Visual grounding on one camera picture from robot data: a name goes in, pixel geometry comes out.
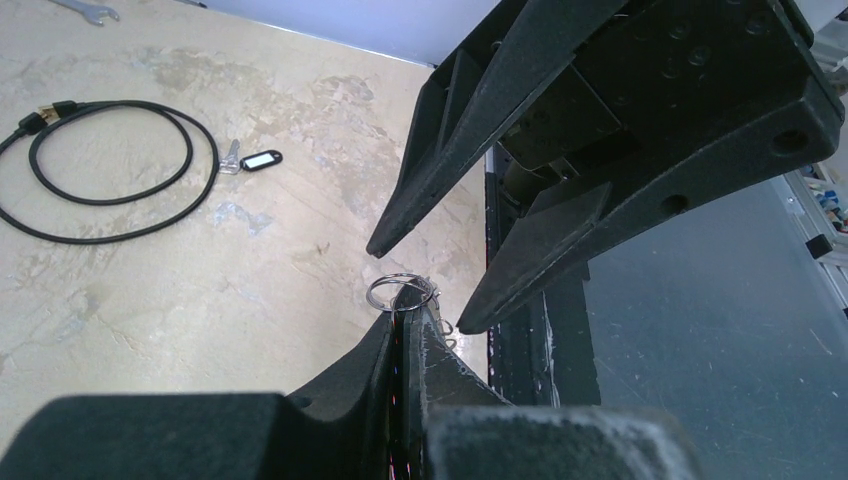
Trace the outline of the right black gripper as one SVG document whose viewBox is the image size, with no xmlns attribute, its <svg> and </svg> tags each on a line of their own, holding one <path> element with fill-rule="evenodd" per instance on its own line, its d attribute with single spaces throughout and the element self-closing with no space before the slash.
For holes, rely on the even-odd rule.
<svg viewBox="0 0 848 480">
<path fill-rule="evenodd" d="M 500 1 L 421 87 L 366 251 L 389 253 L 503 136 L 504 194 L 536 199 L 459 317 L 483 333 L 620 243 L 831 156 L 845 109 L 812 79 L 812 42 L 794 1 Z"/>
</svg>

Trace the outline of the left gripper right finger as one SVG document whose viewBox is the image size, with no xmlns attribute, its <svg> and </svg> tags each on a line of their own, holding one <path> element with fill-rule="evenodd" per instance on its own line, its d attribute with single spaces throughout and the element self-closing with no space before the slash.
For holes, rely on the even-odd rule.
<svg viewBox="0 0 848 480">
<path fill-rule="evenodd" d="M 402 438 L 426 479 L 700 479 L 692 442 L 645 408 L 517 406 L 446 345 L 433 290 L 400 291 Z"/>
</svg>

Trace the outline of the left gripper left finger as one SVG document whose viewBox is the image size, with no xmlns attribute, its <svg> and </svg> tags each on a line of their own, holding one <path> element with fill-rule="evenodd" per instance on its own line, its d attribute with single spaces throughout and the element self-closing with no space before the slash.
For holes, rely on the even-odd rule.
<svg viewBox="0 0 848 480">
<path fill-rule="evenodd" d="M 380 317 L 291 394 L 55 399 L 19 430 L 5 479 L 373 479 L 387 473 L 392 329 Z"/>
</svg>

